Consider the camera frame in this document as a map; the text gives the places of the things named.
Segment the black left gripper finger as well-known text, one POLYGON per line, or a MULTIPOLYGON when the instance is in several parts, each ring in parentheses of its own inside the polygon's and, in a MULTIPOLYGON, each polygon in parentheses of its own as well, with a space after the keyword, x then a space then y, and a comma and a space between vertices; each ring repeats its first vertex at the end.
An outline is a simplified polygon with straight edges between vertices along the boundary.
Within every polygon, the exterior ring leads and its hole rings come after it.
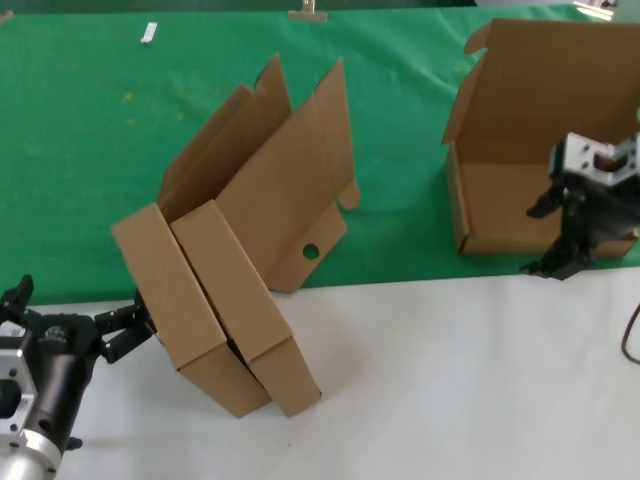
POLYGON ((99 314, 94 322, 101 338, 100 354, 109 364, 153 336, 153 319, 139 290, 132 305, 99 314))
POLYGON ((22 328, 29 327, 28 303, 34 291, 33 278, 25 274, 18 285, 7 289, 1 296, 1 324, 11 322, 22 328))

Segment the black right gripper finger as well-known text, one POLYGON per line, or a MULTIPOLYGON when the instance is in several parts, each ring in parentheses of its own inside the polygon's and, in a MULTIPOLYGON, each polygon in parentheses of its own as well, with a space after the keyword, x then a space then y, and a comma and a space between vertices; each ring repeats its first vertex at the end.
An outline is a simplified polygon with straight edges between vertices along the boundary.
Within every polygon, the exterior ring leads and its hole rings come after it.
POLYGON ((584 239, 559 236, 539 259, 520 268, 520 272, 545 279, 566 280, 591 268, 594 248, 584 239))
POLYGON ((542 219, 563 206, 566 188, 562 185, 552 185, 540 195, 535 204, 528 208, 526 215, 534 219, 542 219))

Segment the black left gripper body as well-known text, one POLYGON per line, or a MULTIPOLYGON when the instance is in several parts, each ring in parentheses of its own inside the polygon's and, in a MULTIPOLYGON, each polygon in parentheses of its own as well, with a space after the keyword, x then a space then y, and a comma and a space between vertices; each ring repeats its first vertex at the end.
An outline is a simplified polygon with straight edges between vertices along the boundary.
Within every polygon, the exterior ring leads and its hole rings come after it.
POLYGON ((25 427, 55 445, 66 445, 101 339, 93 318, 86 315, 30 313, 26 325, 35 347, 32 376, 37 394, 25 427))

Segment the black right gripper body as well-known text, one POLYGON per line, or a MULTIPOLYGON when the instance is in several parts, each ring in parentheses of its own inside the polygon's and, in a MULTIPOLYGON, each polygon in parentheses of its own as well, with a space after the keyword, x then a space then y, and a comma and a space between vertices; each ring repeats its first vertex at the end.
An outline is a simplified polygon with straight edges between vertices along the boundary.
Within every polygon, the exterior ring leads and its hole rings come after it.
POLYGON ((562 207, 562 236, 578 245, 622 240, 639 227, 637 192, 588 187, 570 190, 562 207))

